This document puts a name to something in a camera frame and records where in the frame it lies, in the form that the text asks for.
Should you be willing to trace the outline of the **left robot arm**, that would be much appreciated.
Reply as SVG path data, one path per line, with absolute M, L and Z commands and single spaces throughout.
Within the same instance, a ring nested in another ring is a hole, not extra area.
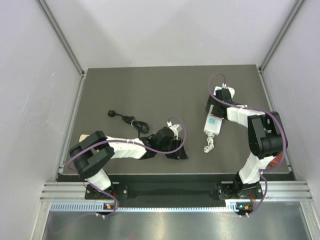
M 183 142 L 179 137 L 180 124 L 165 126 L 157 133 L 134 139 L 106 136 L 103 131 L 85 135 L 69 150 L 70 160 L 80 179 L 96 186 L 102 198 L 109 198 L 114 191 L 112 182 L 103 167 L 109 160 L 131 158 L 151 159 L 163 153 L 168 159 L 187 160 Z

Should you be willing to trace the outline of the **red cube plug adapter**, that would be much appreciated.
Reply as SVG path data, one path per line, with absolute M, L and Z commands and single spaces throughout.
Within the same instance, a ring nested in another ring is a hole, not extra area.
M 280 162 L 281 158 L 282 158 L 282 154 L 277 155 L 277 156 L 268 164 L 268 166 L 271 167 L 271 168 L 275 167 L 275 166 Z

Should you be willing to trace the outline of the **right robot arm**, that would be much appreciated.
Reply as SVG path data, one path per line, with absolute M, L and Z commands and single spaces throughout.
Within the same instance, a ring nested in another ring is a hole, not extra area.
M 221 199 L 248 198 L 259 193 L 260 180 L 267 166 L 277 156 L 283 156 L 288 140 L 280 114 L 240 105 L 233 101 L 234 91 L 217 87 L 208 98 L 205 111 L 217 120 L 227 120 L 247 128 L 250 154 L 244 166 L 235 174 L 231 184 L 218 187 Z

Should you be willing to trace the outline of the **white power strip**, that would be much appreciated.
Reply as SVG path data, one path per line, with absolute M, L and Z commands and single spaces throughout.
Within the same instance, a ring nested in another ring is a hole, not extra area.
M 222 122 L 223 120 L 215 115 L 213 115 L 214 107 L 214 99 L 212 98 L 211 95 L 209 95 L 206 107 L 205 107 L 205 113 L 207 114 L 206 116 L 206 121 L 204 125 L 204 133 L 206 134 L 207 138 L 207 145 L 204 147 L 203 151 L 207 154 L 209 153 L 213 148 L 214 148 L 214 137 L 219 135 Z

